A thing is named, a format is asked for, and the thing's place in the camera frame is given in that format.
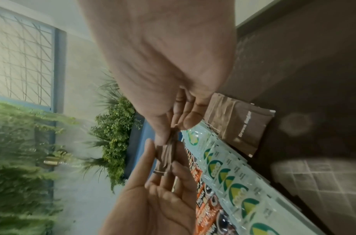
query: foliage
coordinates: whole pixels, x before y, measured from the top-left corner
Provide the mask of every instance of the foliage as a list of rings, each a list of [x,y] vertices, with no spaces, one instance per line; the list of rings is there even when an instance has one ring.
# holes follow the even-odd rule
[[[75,122],[0,102],[0,235],[44,235],[61,211],[51,196],[56,175],[38,166],[55,147],[38,133],[62,132],[56,121]]]
[[[124,168],[130,131],[133,125],[139,129],[141,123],[135,120],[135,110],[130,101],[118,91],[115,81],[100,87],[104,91],[107,112],[96,117],[97,125],[91,128],[90,134],[97,137],[92,143],[94,147],[102,147],[101,159],[89,159],[84,164],[85,171],[93,166],[107,169],[111,182],[111,190],[115,185],[124,185]]]

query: metal grille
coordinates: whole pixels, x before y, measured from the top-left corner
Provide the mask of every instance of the metal grille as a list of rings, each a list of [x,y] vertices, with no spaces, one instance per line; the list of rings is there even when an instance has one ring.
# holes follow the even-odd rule
[[[0,97],[52,107],[53,35],[49,26],[0,10]]]

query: person's left hand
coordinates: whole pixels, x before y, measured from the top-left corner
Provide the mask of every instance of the person's left hand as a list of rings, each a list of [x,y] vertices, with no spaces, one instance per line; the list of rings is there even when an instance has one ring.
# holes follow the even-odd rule
[[[172,172],[153,174],[154,142],[148,139],[100,235],[192,235],[195,227],[196,184],[183,143],[177,142]],[[172,192],[175,177],[178,178]]]

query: dark brown surface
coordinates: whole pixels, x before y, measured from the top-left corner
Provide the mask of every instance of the dark brown surface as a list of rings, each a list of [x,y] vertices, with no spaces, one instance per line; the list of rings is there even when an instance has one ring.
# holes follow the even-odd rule
[[[276,110],[252,166],[335,234],[356,234],[356,0],[312,1],[248,31],[220,92]]]

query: hand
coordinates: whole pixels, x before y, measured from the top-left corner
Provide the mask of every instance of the hand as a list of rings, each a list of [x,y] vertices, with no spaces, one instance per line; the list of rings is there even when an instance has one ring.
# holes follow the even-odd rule
[[[155,145],[148,139],[144,153],[106,219],[100,235],[192,235],[195,228],[196,185],[188,157],[177,142],[172,172],[147,181]],[[172,192],[175,177],[178,178]]]
[[[122,92],[161,139],[172,119],[181,129],[202,120],[232,70],[234,0],[79,3]]]

